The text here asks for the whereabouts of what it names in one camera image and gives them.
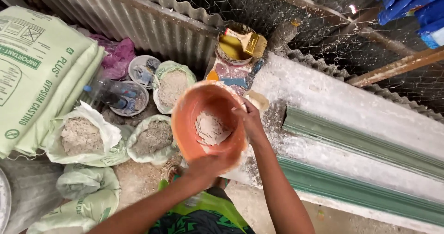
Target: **chicken wire fence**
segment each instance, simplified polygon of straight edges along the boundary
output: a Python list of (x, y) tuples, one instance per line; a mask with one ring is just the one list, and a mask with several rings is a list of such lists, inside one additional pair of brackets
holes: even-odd
[[(282, 22), (295, 18), (302, 20), (297, 36), (289, 43), (291, 49), (298, 48), (303, 54), (324, 58), (328, 64), (345, 68), (351, 74), (365, 72), (382, 67), (401, 59), (396, 53), (386, 50), (380, 43), (360, 36), (352, 31), (335, 40), (329, 39), (341, 32), (347, 23), (332, 23), (329, 15), (314, 15), (305, 6), (293, 6), (280, 0), (178, 0), (187, 1), (193, 8), (204, 8), (210, 15), (219, 14), (224, 20), (241, 22), (253, 28), (265, 37)], [(375, 0), (313, 0), (325, 5), (345, 17), (356, 19), (365, 11), (379, 6)], [(427, 46), (416, 35), (419, 25), (415, 18), (402, 18), (384, 26), (377, 20), (369, 21), (369, 27), (409, 48), (421, 51)], [(382, 88), (398, 92), (416, 100), (436, 112), (444, 112), (442, 71), (431, 67), (422, 67), (378, 83)]]

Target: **hand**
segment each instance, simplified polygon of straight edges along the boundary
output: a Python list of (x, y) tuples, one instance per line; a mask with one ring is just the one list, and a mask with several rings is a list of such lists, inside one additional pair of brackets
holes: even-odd
[(228, 155), (208, 155), (191, 162), (182, 176), (193, 186), (195, 193), (205, 190), (213, 183), (217, 176), (223, 174), (232, 164)]
[(239, 116), (239, 118), (244, 122), (245, 132), (248, 136), (250, 144), (258, 141), (268, 140), (267, 135), (264, 132), (264, 127), (262, 126), (261, 116), (259, 110), (247, 99), (242, 98), (245, 106), (247, 107), (247, 112), (241, 108), (233, 108), (232, 112)]

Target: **orange plastic bowl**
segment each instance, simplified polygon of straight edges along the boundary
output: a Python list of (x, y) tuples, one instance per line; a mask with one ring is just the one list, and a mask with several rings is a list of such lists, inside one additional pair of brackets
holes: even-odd
[[(171, 129), (186, 161), (190, 162), (209, 154), (228, 152), (235, 166), (248, 143), (241, 120), (233, 114), (233, 107), (246, 110), (239, 95), (221, 82), (201, 81), (188, 88), (177, 100), (171, 114)], [(203, 145), (197, 134), (196, 118), (202, 111), (218, 117), (233, 132), (219, 145)]]

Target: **forearm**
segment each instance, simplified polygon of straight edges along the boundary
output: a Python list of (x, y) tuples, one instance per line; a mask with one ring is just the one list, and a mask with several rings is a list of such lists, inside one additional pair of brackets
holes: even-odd
[(278, 234), (314, 234), (307, 211), (288, 182), (266, 135), (252, 143), (267, 207)]
[(94, 227), (88, 234), (140, 234), (176, 204), (194, 195), (187, 178), (181, 177), (165, 189), (121, 210)]

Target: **blue bottle cap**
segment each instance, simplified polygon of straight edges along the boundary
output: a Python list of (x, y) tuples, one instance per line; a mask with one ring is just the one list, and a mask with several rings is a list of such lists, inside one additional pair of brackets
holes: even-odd
[(92, 90), (92, 88), (91, 88), (90, 86), (88, 86), (88, 85), (84, 85), (84, 86), (83, 86), (83, 89), (84, 89), (86, 92), (91, 92), (91, 90)]

